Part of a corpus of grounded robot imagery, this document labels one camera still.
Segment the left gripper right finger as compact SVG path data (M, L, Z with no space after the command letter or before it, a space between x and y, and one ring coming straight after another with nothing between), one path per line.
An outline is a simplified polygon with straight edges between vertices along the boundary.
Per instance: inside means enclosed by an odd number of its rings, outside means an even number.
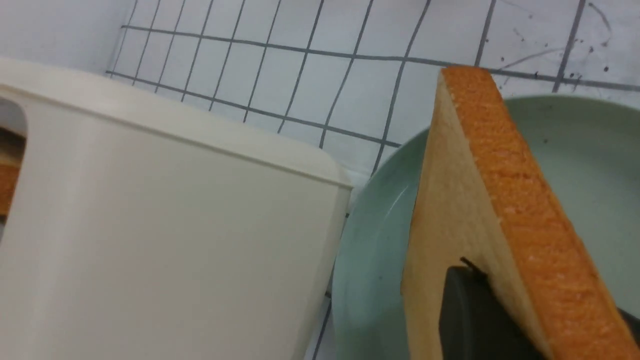
M640 345L640 320L619 307L615 319L615 344L617 346Z

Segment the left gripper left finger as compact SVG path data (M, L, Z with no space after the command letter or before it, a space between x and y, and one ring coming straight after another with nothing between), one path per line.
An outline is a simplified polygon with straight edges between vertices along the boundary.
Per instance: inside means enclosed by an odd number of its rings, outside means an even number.
M444 360L543 360L494 296L489 276L466 257L446 270L439 342Z

